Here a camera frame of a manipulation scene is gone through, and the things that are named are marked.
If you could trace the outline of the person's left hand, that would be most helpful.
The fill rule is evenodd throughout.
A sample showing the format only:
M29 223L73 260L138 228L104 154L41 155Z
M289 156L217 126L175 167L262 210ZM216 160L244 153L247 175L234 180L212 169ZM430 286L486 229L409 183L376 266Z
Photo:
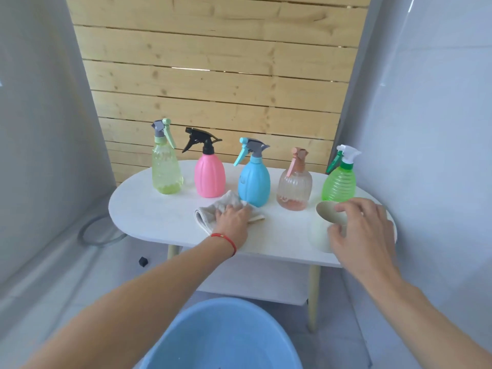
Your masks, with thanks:
M217 219L217 225L212 235L219 235L224 238L237 251L247 240L248 221L249 219L225 217Z

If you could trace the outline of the person's right hand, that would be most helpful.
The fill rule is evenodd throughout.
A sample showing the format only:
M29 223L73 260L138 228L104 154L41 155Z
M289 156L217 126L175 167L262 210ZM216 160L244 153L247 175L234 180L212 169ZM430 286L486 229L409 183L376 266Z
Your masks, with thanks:
M394 263L394 225L386 208L371 199L352 198L335 209L347 215L347 243L332 248L341 265L366 288L400 279Z

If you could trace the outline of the grey cleaning cloth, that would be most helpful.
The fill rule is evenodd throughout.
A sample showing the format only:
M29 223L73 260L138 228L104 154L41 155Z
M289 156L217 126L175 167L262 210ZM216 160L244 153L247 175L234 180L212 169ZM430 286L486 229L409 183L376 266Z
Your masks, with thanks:
M223 213L228 205L231 205L237 209L250 207L251 214L248 223L259 222L266 218L257 207L244 200L241 200L236 192L229 190L212 204L206 207L198 207L194 212L196 223L205 231L207 235L211 235L217 225L216 212L219 211Z

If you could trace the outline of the white plastic cup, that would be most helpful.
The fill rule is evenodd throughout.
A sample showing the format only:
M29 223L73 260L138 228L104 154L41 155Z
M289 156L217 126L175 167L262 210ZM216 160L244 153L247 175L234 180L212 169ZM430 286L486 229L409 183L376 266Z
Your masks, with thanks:
M324 253L333 253L328 229L334 224L341 226L341 235L346 236L347 215L336 211L336 201L319 202L311 216L309 240L312 246Z

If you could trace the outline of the person's left forearm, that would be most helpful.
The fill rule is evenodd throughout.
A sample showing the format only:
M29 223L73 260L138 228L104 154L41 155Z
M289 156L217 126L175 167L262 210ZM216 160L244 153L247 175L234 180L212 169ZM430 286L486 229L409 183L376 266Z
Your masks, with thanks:
M235 249L213 235L99 298L21 369L132 369Z

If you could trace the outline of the person's right forearm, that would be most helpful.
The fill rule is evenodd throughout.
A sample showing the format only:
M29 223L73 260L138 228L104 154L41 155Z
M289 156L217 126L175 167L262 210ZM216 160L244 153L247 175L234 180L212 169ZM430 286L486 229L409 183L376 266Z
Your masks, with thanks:
M390 268L359 277L388 323L423 369L492 369L492 354Z

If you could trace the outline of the blue spray bottle grey trigger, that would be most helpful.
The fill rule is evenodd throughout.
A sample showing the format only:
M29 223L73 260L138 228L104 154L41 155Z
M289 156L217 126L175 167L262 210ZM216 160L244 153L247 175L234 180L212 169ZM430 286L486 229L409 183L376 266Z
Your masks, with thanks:
M238 194L241 200L259 208L267 203L270 196L270 174L262 159L262 152L270 146L247 137L241 137L240 143L242 149L233 165L237 166L249 153L251 156L240 174Z

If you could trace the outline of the pink spray bottle black trigger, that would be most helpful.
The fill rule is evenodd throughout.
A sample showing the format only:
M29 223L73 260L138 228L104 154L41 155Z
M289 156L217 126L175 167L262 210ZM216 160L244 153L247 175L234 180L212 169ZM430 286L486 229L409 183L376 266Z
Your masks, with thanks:
M182 153L191 146L203 143L202 156L198 159L194 170L194 182L197 193L204 198L221 197L225 193L226 174L222 161L215 155L213 144L222 139L201 129L186 127L189 141Z

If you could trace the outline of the green spray bottle white trigger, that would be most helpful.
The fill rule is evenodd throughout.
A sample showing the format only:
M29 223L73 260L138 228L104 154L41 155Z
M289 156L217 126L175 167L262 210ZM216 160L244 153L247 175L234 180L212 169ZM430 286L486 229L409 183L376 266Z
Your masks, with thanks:
M323 184L321 200L341 203L355 196L354 159L361 152L347 145L339 145L336 149L335 158L326 171L328 177Z

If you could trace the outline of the clear ribbed spray bottle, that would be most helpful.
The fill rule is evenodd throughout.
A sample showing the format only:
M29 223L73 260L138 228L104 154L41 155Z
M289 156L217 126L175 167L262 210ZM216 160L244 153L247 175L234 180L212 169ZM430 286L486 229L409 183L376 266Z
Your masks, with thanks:
M305 168L308 151L304 148L292 149L292 161L280 176L276 200L287 210L302 211L308 206L312 191L312 176Z

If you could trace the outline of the white table shelf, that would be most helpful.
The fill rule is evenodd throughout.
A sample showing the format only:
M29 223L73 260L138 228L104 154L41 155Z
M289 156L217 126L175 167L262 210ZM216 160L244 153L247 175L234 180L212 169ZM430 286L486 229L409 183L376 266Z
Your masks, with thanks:
M309 296L309 265L248 255L219 265L198 291L303 305Z

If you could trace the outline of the yellow-green clear spray bottle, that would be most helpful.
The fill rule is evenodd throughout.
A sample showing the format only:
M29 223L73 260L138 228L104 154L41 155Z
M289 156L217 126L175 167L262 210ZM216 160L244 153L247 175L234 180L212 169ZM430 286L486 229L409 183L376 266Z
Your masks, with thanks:
M169 118L154 121L152 124L155 132L151 160L152 185L159 193L166 195L180 192L183 184L170 124Z

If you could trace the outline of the white oval table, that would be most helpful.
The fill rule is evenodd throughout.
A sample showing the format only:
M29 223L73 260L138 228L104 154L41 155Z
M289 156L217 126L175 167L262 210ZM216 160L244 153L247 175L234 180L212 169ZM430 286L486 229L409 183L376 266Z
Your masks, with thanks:
M109 214L125 234L139 240L192 248L206 237L194 218L198 207L213 203L200 197L193 185L196 161L180 161L186 184L179 193L158 193L151 183L151 169L128 178L114 191L109 201ZM268 168L272 185L268 203L260 210L266 217L249 227L249 236L239 255L299 263L337 267L341 265L332 253L324 253L311 245L311 216L321 200L326 175L312 172L313 186L309 206L291 211L276 201L276 188L282 169Z

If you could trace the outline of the blue plastic basin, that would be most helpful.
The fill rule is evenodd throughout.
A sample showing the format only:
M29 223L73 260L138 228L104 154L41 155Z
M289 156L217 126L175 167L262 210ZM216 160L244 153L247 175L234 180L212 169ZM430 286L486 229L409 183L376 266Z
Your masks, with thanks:
M139 369L303 369L280 324L238 298L205 300L180 312Z

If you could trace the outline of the wooden slat panel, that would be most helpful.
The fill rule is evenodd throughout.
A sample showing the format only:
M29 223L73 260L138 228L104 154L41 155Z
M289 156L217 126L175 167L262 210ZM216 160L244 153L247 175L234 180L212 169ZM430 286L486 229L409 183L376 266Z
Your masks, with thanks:
M292 147L324 173L371 0L66 0L117 184L151 166L151 131L169 117L222 142L270 145L267 167Z

